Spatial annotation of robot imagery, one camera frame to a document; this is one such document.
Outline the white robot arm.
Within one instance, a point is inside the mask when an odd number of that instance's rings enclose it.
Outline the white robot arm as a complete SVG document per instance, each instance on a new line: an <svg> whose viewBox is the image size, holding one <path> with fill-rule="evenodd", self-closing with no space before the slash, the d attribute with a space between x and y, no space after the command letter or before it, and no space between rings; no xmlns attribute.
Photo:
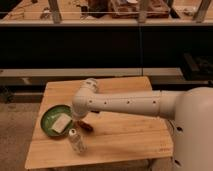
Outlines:
<svg viewBox="0 0 213 171"><path fill-rule="evenodd" d="M175 121L172 171L213 171L213 88L103 94L87 79L72 99L80 120L92 111L145 115Z"/></svg>

